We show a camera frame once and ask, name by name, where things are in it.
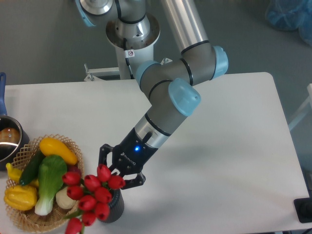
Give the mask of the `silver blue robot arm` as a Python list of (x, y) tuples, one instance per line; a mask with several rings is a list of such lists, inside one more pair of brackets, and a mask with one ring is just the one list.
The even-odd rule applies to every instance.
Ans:
[(143, 0), (77, 0), (89, 27), (106, 17), (106, 36), (114, 46), (121, 79), (134, 79), (151, 107), (114, 147), (100, 148), (97, 177), (111, 189), (129, 189), (145, 182), (144, 164), (190, 116), (201, 101), (194, 86), (226, 73), (228, 58), (211, 46), (192, 0), (164, 0), (162, 6), (181, 58), (154, 61), (159, 38), (157, 20)]

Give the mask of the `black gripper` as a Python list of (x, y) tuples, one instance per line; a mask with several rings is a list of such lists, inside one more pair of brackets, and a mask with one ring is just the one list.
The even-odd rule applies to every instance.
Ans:
[[(142, 186), (146, 177), (141, 172), (144, 164), (157, 151), (157, 148), (148, 146), (147, 141), (152, 137), (153, 133), (148, 131), (143, 138), (140, 138), (135, 129), (132, 129), (124, 140), (116, 145), (110, 146), (103, 144), (99, 149), (98, 166), (103, 164), (111, 170), (118, 170), (119, 176), (134, 176), (132, 179), (125, 179), (125, 185), (122, 190)], [(112, 164), (107, 165), (107, 156), (112, 153)]]

